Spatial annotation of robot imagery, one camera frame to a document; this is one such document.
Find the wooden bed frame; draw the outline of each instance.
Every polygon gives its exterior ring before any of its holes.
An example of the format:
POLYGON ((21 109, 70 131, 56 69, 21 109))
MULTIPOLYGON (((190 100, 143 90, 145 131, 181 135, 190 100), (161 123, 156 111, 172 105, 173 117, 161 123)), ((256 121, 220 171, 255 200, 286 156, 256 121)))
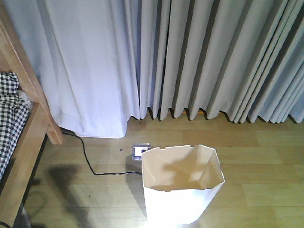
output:
POLYGON ((0 182, 0 221, 11 227, 15 221, 45 134, 53 144, 63 135, 54 122, 42 88, 0 0, 0 72, 13 72, 34 106, 17 147, 0 182))

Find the curtain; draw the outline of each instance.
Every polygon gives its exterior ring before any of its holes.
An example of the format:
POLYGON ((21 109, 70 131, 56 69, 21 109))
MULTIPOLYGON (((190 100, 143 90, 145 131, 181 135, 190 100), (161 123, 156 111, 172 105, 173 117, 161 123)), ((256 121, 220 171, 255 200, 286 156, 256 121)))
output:
POLYGON ((55 121, 123 137, 172 109, 304 118, 304 0, 5 0, 55 121))

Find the electric cable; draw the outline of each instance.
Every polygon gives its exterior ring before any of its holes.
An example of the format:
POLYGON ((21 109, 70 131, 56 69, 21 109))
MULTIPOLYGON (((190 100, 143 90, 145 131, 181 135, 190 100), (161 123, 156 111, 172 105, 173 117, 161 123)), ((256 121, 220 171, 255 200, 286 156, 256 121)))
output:
POLYGON ((62 134, 71 135, 71 136, 74 136, 74 137, 76 137, 76 138, 78 138, 78 139, 81 140, 86 163, 88 164, 88 166, 90 167, 91 172, 94 175, 96 175, 96 176, 103 176, 103 175, 124 175, 124 174, 139 174, 139 175, 142 175, 141 172, 135 172, 135 171, 131 171, 131 172, 105 172, 105 173, 96 173, 96 172, 94 172, 94 170, 93 170, 93 168, 92 168, 92 166, 91 166, 91 164, 89 162, 89 159, 87 158, 85 143, 84 143, 83 139, 81 137, 79 137, 78 135, 74 134, 74 133, 69 133, 69 132, 62 131, 62 134))
POLYGON ((11 227, 9 226, 9 224, 7 224, 7 223, 5 223, 5 222, 1 222, 1 221, 0 221, 0 226, 4 226, 4 227, 6 227, 6 228, 11 228, 11 227))

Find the laminate flooring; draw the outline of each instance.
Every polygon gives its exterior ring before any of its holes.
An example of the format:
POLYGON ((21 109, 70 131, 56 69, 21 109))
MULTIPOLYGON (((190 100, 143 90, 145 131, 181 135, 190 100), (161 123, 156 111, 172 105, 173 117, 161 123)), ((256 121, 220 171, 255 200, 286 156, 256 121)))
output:
MULTIPOLYGON (((304 124, 131 118, 121 139, 84 138, 95 172, 141 171, 133 143, 217 150, 226 183, 200 219, 180 228, 304 227, 304 124)), ((94 176, 81 142, 47 142, 25 204, 33 228, 147 228, 142 177, 94 176)))

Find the checkered fabric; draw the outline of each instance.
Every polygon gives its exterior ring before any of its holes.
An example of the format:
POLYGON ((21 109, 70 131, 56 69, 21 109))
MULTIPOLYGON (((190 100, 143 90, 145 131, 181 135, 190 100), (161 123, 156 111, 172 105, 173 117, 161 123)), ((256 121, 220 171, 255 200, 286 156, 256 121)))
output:
POLYGON ((15 73, 0 73, 0 97, 18 96, 18 87, 19 81, 15 73))
POLYGON ((0 75, 0 180, 18 138, 29 116, 27 103, 18 97, 18 78, 15 74, 0 75))

